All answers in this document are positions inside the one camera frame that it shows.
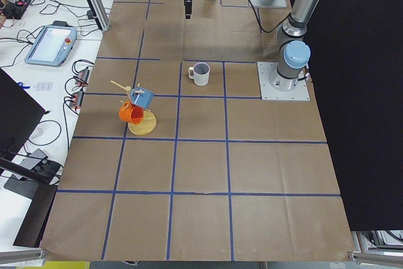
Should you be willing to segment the black monitor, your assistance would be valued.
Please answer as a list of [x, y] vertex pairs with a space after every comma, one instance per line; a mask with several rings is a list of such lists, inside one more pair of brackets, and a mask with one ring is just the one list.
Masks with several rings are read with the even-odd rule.
[[1, 168], [37, 183], [46, 177], [12, 162], [45, 110], [5, 71], [1, 71]]

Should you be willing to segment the wooden mug tree stand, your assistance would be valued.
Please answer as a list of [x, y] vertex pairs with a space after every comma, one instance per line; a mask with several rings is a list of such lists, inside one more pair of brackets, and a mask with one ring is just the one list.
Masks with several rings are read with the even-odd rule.
[[[118, 86], [119, 88], [122, 88], [128, 96], [128, 101], [131, 102], [130, 92], [133, 89], [131, 86], [122, 86], [121, 84], [119, 84], [113, 80], [110, 80], [110, 83]], [[156, 127], [156, 124], [157, 124], [156, 116], [151, 112], [150, 109], [143, 109], [143, 110], [144, 110], [144, 118], [141, 123], [139, 123], [137, 125], [132, 124], [132, 123], [127, 123], [129, 131], [131, 131], [131, 133], [133, 133], [134, 135], [148, 135]]]

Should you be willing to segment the orange mug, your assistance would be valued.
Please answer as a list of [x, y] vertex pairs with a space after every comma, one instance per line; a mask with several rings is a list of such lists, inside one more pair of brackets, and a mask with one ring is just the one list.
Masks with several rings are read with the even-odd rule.
[[126, 101], [122, 103], [118, 115], [122, 121], [137, 125], [143, 121], [144, 110], [142, 107]]

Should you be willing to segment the blue mug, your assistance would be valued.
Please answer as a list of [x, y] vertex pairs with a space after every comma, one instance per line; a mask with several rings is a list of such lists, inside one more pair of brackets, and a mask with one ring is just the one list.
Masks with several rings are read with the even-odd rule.
[[154, 93], [142, 87], [133, 88], [130, 92], [132, 104], [143, 109], [149, 109]]

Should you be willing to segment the white grey mug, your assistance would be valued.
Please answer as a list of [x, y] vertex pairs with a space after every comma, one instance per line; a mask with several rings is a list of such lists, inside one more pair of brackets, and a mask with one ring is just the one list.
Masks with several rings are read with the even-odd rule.
[[188, 68], [188, 77], [193, 80], [197, 86], [206, 86], [210, 75], [210, 66], [204, 62], [198, 62]]

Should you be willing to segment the black curtain panel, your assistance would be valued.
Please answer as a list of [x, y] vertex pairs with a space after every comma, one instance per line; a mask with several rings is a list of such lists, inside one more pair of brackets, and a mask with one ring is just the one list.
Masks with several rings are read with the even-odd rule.
[[349, 226], [402, 228], [402, 0], [320, 0], [305, 41]]

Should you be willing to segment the blue teach pendant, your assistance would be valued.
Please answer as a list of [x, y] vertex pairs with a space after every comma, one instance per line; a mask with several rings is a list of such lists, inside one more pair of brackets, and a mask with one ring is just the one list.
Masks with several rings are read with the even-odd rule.
[[68, 57], [77, 38], [69, 26], [45, 26], [35, 39], [24, 62], [31, 65], [59, 67]]

